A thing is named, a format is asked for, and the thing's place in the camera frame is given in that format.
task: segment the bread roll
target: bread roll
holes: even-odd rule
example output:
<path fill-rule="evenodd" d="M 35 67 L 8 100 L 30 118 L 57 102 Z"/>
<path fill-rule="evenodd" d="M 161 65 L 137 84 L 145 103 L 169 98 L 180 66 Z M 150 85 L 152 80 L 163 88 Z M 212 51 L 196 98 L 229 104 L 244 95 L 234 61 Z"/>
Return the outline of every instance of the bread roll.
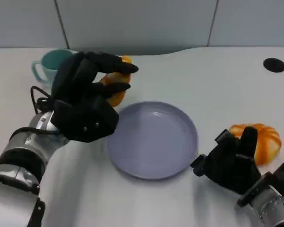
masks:
<path fill-rule="evenodd" d="M 127 63 L 132 63 L 132 60 L 128 56 L 122 56 L 122 61 L 127 62 Z M 116 83 L 116 82 L 129 83 L 130 78 L 131 78 L 130 74 L 125 75 L 119 72 L 113 72 L 113 73 L 106 74 L 100 80 L 100 82 L 103 83 L 104 85 Z M 117 94 L 114 94 L 111 98 L 107 99 L 107 101 L 112 107 L 116 107 L 122 102 L 124 95 L 125 95 L 125 91 L 119 92 Z"/>
<path fill-rule="evenodd" d="M 229 132 L 235 137 L 241 138 L 244 129 L 251 126 L 257 129 L 257 147 L 255 152 L 256 165 L 270 163 L 279 153 L 282 143 L 279 133 L 270 126 L 263 124 L 235 124 L 230 127 Z"/>

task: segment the teal mug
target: teal mug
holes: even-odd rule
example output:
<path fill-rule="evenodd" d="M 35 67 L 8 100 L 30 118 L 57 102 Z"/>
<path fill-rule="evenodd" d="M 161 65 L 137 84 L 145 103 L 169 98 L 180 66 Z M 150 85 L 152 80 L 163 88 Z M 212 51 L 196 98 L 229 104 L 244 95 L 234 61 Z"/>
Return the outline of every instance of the teal mug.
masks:
<path fill-rule="evenodd" d="M 52 84 L 61 63 L 72 55 L 73 53 L 70 50 L 59 49 L 46 53 L 41 61 L 34 61 L 32 71 L 36 80 L 43 84 Z M 41 65 L 46 79 L 43 79 L 37 72 L 37 65 Z"/>

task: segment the purple plate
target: purple plate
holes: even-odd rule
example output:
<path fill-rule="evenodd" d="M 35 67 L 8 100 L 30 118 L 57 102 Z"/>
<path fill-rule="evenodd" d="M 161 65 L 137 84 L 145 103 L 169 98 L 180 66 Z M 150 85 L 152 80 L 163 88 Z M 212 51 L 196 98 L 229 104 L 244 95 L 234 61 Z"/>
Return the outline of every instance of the purple plate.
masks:
<path fill-rule="evenodd" d="M 162 179 L 188 167 L 197 156 L 194 123 L 178 108 L 162 102 L 141 102 L 120 112 L 113 135 L 106 138 L 112 162 L 143 179 Z"/>

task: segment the table surface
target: table surface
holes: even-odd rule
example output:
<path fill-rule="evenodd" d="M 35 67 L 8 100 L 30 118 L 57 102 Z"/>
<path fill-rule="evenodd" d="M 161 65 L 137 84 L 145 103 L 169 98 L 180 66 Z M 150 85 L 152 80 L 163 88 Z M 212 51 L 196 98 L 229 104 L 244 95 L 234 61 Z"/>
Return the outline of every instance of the table surface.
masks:
<path fill-rule="evenodd" d="M 27 126 L 34 115 L 29 89 L 38 83 L 30 65 L 49 50 L 0 49 L 0 154 L 12 132 Z M 119 108 L 144 100 L 177 106 L 194 121 L 199 153 L 204 154 L 214 148 L 215 137 L 235 123 L 271 125 L 283 145 L 260 171 L 274 171 L 284 161 L 284 72 L 267 71 L 263 60 L 269 57 L 284 61 L 284 48 L 195 48 L 133 56 L 140 70 Z M 154 182 L 120 173 L 103 150 L 103 140 L 70 142 L 59 149 L 40 196 L 47 205 L 44 227 L 258 225 L 248 209 L 236 207 L 238 195 L 190 169 Z"/>

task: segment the black hole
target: black hole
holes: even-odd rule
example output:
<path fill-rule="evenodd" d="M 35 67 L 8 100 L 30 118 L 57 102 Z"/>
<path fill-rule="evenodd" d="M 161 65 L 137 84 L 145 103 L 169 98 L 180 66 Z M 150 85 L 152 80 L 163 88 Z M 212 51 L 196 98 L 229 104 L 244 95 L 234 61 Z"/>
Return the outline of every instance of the black hole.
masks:
<path fill-rule="evenodd" d="M 283 72 L 284 71 L 284 62 L 277 58 L 267 58 L 263 65 L 265 69 L 271 72 Z"/>

